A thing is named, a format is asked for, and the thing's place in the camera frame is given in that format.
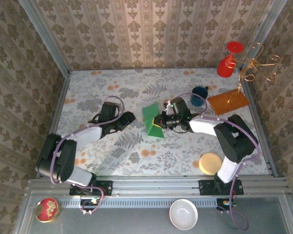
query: gold wire stand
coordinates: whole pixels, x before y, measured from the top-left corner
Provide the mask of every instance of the gold wire stand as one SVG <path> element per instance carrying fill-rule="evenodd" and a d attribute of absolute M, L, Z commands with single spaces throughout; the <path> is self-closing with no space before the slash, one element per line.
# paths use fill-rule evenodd
<path fill-rule="evenodd" d="M 260 72 L 258 68 L 261 67 L 261 66 L 275 66 L 275 65 L 279 64 L 282 59 L 278 55 L 271 55 L 270 56 L 270 59 L 272 61 L 275 61 L 275 63 L 261 64 L 257 59 L 263 53 L 264 46 L 262 44 L 258 43 L 258 42 L 253 42 L 251 44 L 251 48 L 252 49 L 258 49 L 259 47 L 261 47 L 260 52 L 259 52 L 259 54 L 255 58 L 249 59 L 246 56 L 246 53 L 245 53 L 245 58 L 247 59 L 247 62 L 239 61 L 239 60 L 234 59 L 234 58 L 228 58 L 226 60 L 226 63 L 225 64 L 229 68 L 235 68 L 236 67 L 236 63 L 235 62 L 239 62 L 239 63 L 243 63 L 243 64 L 247 65 L 246 68 L 244 68 L 244 69 L 242 69 L 240 71 L 238 83 L 236 83 L 234 85 L 234 87 L 237 89 L 237 92 L 232 93 L 232 95 L 229 98 L 229 100 L 227 101 L 227 103 L 230 102 L 230 100 L 231 100 L 231 98 L 233 97 L 234 94 L 238 94 L 240 92 L 241 87 L 242 87 L 242 80 L 245 80 L 247 82 L 252 82 L 252 81 L 255 80 L 255 75 L 254 74 L 247 74 L 246 75 L 247 71 L 250 70 L 251 68 L 254 69 L 255 71 L 257 71 L 259 74 L 261 74 L 268 81 L 272 81 L 273 82 L 273 81 L 275 81 L 278 78 L 276 72 L 270 72 L 269 75 L 266 76 L 262 72 Z"/>

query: green folded card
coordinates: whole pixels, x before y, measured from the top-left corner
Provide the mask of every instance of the green folded card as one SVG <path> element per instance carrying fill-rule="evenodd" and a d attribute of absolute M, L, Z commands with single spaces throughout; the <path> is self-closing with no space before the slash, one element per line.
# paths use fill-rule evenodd
<path fill-rule="evenodd" d="M 163 129 L 153 124 L 154 117 L 159 113 L 157 102 L 142 109 L 148 136 L 164 138 Z"/>

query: floral tablecloth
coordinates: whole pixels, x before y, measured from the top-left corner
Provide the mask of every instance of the floral tablecloth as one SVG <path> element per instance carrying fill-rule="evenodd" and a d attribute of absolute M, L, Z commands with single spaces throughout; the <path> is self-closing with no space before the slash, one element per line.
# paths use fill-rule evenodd
<path fill-rule="evenodd" d="M 217 138 L 200 133 L 178 134 L 170 130 L 164 130 L 165 138 L 148 136 L 142 108 L 158 102 L 162 111 L 165 101 L 191 92 L 197 85 L 208 86 L 209 96 L 213 96 L 232 90 L 236 82 L 237 73 L 231 78 L 221 78 L 214 68 L 71 72 L 57 133 L 64 135 L 83 127 L 100 111 L 106 96 L 119 96 L 126 111 L 133 112 L 137 119 L 122 132 L 107 135 L 82 148 L 76 154 L 75 165 L 99 176 L 202 175 L 199 169 L 201 155 L 213 152 L 224 158 Z M 192 113 L 199 112 L 199 107 L 191 105 L 190 97 L 184 97 L 184 100 Z M 221 117 L 233 114 L 240 115 L 256 134 L 248 107 Z M 205 115 L 215 116 L 210 106 Z M 268 174 L 264 157 L 247 162 L 241 173 Z"/>

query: tin lid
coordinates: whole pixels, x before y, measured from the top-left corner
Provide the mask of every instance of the tin lid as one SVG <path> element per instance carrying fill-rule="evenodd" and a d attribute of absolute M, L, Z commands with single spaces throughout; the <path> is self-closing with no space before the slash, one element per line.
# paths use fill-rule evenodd
<path fill-rule="evenodd" d="M 59 204 L 56 199 L 48 197 L 38 203 L 36 218 L 42 223 L 52 221 L 59 212 Z"/>

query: orange plate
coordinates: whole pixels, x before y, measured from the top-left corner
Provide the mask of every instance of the orange plate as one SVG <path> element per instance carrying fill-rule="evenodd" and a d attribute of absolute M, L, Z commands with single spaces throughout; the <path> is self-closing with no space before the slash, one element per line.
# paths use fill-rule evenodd
<path fill-rule="evenodd" d="M 242 92 L 234 94 L 230 102 L 227 103 L 234 92 L 237 92 L 237 89 L 208 98 L 211 107 L 218 116 L 250 104 Z"/>
<path fill-rule="evenodd" d="M 42 223 L 51 222 L 59 212 L 59 204 L 56 199 L 48 197 L 38 203 L 36 218 Z"/>

